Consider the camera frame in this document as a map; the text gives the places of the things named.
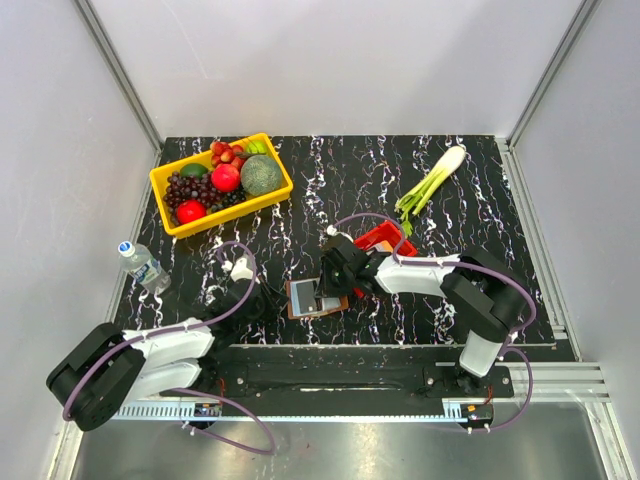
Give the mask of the light blue credit card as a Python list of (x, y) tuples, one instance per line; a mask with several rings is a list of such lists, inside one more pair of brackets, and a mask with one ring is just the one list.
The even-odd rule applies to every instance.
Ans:
[(317, 313), (316, 280), (294, 281), (290, 284), (290, 302), (294, 316)]

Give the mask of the brown leather card holder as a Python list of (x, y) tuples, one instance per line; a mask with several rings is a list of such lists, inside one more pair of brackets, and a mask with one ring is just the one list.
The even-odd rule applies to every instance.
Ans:
[(318, 286), (318, 277), (286, 283), (289, 319), (319, 318), (344, 311), (349, 307), (347, 296), (321, 297), (316, 293)]

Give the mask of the grey silver credit card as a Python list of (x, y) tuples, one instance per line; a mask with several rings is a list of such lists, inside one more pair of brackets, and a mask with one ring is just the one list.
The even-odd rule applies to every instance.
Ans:
[(342, 306), (340, 298), (319, 298), (316, 300), (317, 312), (329, 312)]

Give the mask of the red plastic card box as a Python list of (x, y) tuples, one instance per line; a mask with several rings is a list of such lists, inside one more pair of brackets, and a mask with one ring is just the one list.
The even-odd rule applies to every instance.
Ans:
[[(378, 251), (386, 251), (391, 253), (393, 249), (400, 243), (401, 240), (401, 231), (393, 225), (390, 221), (386, 220), (367, 232), (366, 234), (360, 236), (354, 241), (354, 244), (363, 251), (370, 251), (372, 249)], [(402, 243), (399, 249), (399, 255), (414, 257), (418, 253), (417, 249), (406, 240)], [(364, 293), (362, 290), (355, 288), (354, 293), (358, 298), (363, 298), (368, 295)]]

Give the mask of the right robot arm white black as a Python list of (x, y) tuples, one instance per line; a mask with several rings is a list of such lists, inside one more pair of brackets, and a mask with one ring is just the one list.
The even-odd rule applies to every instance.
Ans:
[(491, 382), (490, 369), (516, 331), (536, 317), (535, 301), (509, 270), (488, 251), (474, 247), (443, 257), (401, 256), (364, 251), (346, 235), (330, 237), (322, 247), (317, 294), (342, 297), (411, 293), (438, 296), (451, 304), (469, 328), (459, 357), (455, 384), (469, 396)]

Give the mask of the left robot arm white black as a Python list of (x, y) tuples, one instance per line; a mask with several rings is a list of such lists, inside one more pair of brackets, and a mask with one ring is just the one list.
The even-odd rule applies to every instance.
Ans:
[(102, 323), (54, 367), (46, 387), (63, 418), (84, 432), (148, 396), (181, 388), (205, 395), (217, 381), (215, 355), (237, 343), (248, 325), (278, 317), (284, 301), (264, 280), (240, 278), (213, 303), (209, 313), (222, 320), (210, 325), (195, 317), (140, 331)]

